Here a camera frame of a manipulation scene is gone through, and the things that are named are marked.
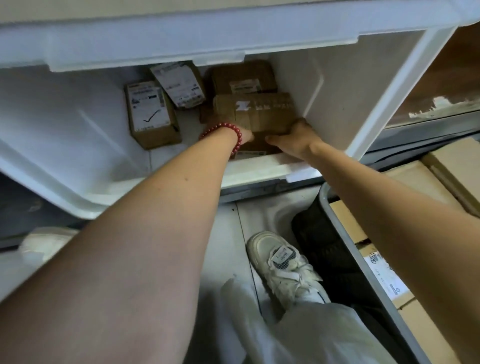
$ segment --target shoe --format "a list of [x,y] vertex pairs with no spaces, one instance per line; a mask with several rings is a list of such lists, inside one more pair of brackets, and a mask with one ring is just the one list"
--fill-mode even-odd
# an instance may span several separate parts
[[298,302],[330,303],[322,278],[307,258],[281,236],[263,231],[247,242],[247,253],[285,310]]

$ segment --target hand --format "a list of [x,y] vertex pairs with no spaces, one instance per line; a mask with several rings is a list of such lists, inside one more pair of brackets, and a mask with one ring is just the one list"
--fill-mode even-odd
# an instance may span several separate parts
[[245,144],[246,142],[251,142],[254,138],[253,133],[245,128],[242,128],[241,126],[236,125],[234,122],[232,122],[229,118],[224,117],[224,116],[219,116],[219,115],[212,115],[209,117],[209,121],[206,124],[205,130],[211,128],[212,126],[215,126],[217,124],[220,124],[221,122],[228,122],[230,124],[235,125],[237,128],[240,129],[241,132],[241,143],[240,145]]
[[293,124],[288,135],[269,135],[265,141],[279,147],[283,152],[299,159],[306,159],[310,146],[315,142],[322,142],[318,134],[304,118]]

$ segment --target forearm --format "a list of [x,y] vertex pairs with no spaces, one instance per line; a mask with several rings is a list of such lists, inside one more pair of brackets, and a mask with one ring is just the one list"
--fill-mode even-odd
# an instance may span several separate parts
[[0,305],[5,362],[181,363],[236,134],[135,187]]
[[314,143],[305,156],[455,348],[469,356],[480,334],[479,220]]

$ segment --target plastic storage bin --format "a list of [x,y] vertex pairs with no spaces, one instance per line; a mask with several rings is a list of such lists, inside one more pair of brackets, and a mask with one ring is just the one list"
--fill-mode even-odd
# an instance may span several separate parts
[[[162,16],[0,27],[0,170],[67,212],[95,218],[197,140],[142,150],[123,85],[145,65],[268,59],[279,91],[325,141],[359,159],[456,27],[480,18],[473,0],[351,0]],[[55,73],[51,71],[68,71]],[[229,162],[222,188],[318,177],[283,154]]]
[[430,364],[427,356],[329,205],[324,183],[312,205],[292,221],[295,237],[323,278],[332,302],[354,308],[397,363]]

